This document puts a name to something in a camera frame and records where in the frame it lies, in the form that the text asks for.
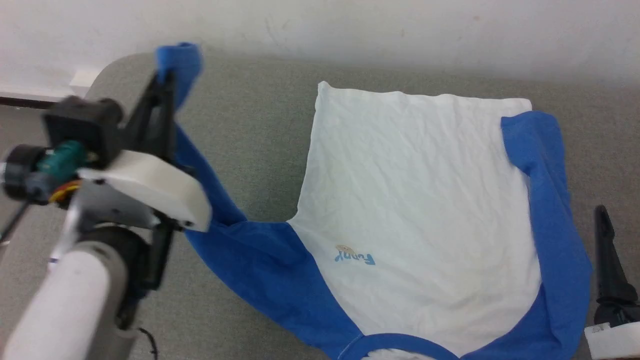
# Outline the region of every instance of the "black cable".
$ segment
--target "black cable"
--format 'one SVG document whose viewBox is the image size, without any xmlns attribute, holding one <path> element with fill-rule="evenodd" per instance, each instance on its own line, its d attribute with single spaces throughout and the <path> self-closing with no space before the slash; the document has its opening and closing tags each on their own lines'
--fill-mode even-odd
<svg viewBox="0 0 640 360">
<path fill-rule="evenodd" d="M 154 339 L 154 336 L 151 335 L 151 333 L 146 331 L 145 329 L 138 327 L 138 330 L 142 332 L 144 335 L 147 335 L 147 339 L 149 339 L 149 343 L 151 344 L 150 353 L 154 355 L 154 360 L 158 360 L 159 353 L 158 353 L 158 346 L 156 345 L 156 339 Z"/>
<path fill-rule="evenodd" d="M 11 236 L 11 233 L 15 229 L 15 226 L 20 222 L 20 219 L 29 208 L 29 205 L 31 205 L 31 202 L 29 201 L 29 199 L 25 200 L 20 205 L 18 210 L 13 214 L 13 216 L 9 219 L 9 221 L 6 223 L 6 225 L 2 229 L 2 232 L 0 232 L 0 243 L 6 242 L 9 236 Z"/>
</svg>

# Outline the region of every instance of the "teal connector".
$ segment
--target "teal connector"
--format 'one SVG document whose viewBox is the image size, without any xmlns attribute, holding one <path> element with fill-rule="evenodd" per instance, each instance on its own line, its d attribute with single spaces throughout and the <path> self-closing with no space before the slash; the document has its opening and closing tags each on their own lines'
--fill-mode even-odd
<svg viewBox="0 0 640 360">
<path fill-rule="evenodd" d="M 84 146 L 69 140 L 58 145 L 53 154 L 38 162 L 38 171 L 53 176 L 59 183 L 71 180 L 76 171 L 86 163 L 87 153 Z"/>
</svg>

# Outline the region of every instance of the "gray fabric surface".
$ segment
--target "gray fabric surface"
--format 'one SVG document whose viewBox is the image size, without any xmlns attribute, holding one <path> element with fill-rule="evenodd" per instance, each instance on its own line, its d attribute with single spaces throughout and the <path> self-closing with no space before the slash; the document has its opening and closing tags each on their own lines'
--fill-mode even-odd
<svg viewBox="0 0 640 360">
<path fill-rule="evenodd" d="M 178 119 L 250 219 L 281 221 L 295 214 L 322 80 L 377 92 L 525 97 L 534 109 L 554 114 L 562 127 L 575 223 L 589 255 L 593 258 L 592 211 L 603 203 L 616 228 L 627 277 L 640 286 L 640 224 L 634 216 L 640 209 L 640 92 L 215 54 L 207 54 L 205 62 Z M 130 110 L 153 69 L 149 54 L 118 60 L 102 71 L 88 97 L 112 97 Z M 22 132 L 22 125 L 3 131 L 0 143 Z M 61 216 L 53 209 L 32 211 L 0 264 L 0 329 L 13 326 L 37 289 Z M 163 359 L 326 359 L 234 295 L 183 236 L 175 242 L 163 288 L 144 305 L 143 321 L 156 335 Z M 149 359 L 147 350 L 140 339 L 132 358 Z M 588 354 L 583 342 L 576 359 L 589 359 Z"/>
</svg>

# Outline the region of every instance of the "shirt logo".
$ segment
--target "shirt logo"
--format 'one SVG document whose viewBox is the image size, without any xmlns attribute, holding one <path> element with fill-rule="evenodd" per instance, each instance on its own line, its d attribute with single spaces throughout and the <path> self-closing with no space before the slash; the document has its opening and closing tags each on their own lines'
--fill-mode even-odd
<svg viewBox="0 0 640 360">
<path fill-rule="evenodd" d="M 367 254 L 366 256 L 363 254 L 357 254 L 352 248 L 346 245 L 336 245 L 336 249 L 338 249 L 338 256 L 335 257 L 335 262 L 339 263 L 342 260 L 355 260 L 360 261 L 364 260 L 364 263 L 367 265 L 375 265 L 376 262 L 373 261 L 373 256 L 371 254 Z"/>
</svg>

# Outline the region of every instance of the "seam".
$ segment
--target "seam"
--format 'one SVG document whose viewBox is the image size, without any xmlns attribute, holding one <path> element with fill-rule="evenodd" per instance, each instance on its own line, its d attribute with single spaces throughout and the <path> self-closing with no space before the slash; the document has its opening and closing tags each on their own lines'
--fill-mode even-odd
<svg viewBox="0 0 640 360">
<path fill-rule="evenodd" d="M 360 335 L 356 336 L 356 337 L 355 337 L 355 339 L 351 340 L 351 341 L 347 344 L 347 346 L 345 346 L 345 347 L 342 349 L 342 351 L 341 351 L 341 352 L 340 352 L 340 354 L 338 355 L 338 359 L 337 359 L 337 360 L 342 359 L 342 356 L 344 355 L 345 351 L 349 350 L 349 348 L 350 348 L 350 347 L 351 347 L 351 346 L 352 346 L 356 341 L 358 341 L 358 340 L 362 339 L 363 337 L 364 337 L 364 335 L 363 335 L 363 334 L 360 334 Z"/>
</svg>

